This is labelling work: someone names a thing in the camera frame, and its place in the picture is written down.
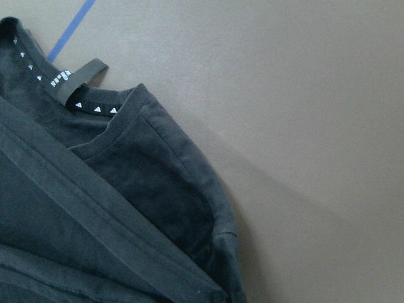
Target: beige floor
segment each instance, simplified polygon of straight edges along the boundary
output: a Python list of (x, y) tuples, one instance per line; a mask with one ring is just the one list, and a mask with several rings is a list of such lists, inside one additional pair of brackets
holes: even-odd
[[(84, 0), (0, 2), (47, 54)], [(200, 147), (250, 302), (404, 302), (404, 2), (97, 0), (55, 65), (109, 65)]]

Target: blue tape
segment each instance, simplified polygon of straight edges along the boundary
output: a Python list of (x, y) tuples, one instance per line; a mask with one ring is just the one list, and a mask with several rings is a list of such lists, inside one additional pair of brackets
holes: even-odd
[(70, 36), (73, 34), (73, 32), (76, 30), (76, 28), (78, 27), (80, 22), (83, 20), (84, 16), (87, 14), (87, 12), (93, 6), (94, 2), (95, 2), (95, 0), (86, 0), (86, 2), (83, 4), (83, 6), (80, 8), (80, 10), (77, 12), (76, 16), (74, 16), (73, 20), (71, 20), (67, 29), (64, 31), (64, 33), (61, 35), (59, 40), (56, 42), (53, 49), (50, 51), (50, 53), (47, 57), (47, 59), (50, 62), (53, 62), (53, 60), (60, 53), (60, 51), (66, 44), (66, 42), (69, 40)]

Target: table surface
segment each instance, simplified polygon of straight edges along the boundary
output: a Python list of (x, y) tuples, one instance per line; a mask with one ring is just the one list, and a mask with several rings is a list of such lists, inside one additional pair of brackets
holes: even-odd
[[(84, 0), (0, 2), (48, 54)], [(404, 302), (403, 1), (96, 1), (54, 64), (144, 83), (232, 202), (254, 303)]]

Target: gray surface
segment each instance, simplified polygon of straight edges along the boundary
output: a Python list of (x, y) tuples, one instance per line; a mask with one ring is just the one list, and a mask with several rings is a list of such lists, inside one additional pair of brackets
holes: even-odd
[[(5, 1), (46, 54), (84, 1)], [(250, 302), (404, 301), (403, 1), (101, 1), (55, 61), (143, 82), (237, 215)]]

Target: clothing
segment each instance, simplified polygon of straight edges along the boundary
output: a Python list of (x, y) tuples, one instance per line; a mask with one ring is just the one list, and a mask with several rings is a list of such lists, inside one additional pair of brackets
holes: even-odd
[(228, 198), (144, 84), (68, 82), (0, 21), (0, 302), (245, 302)]

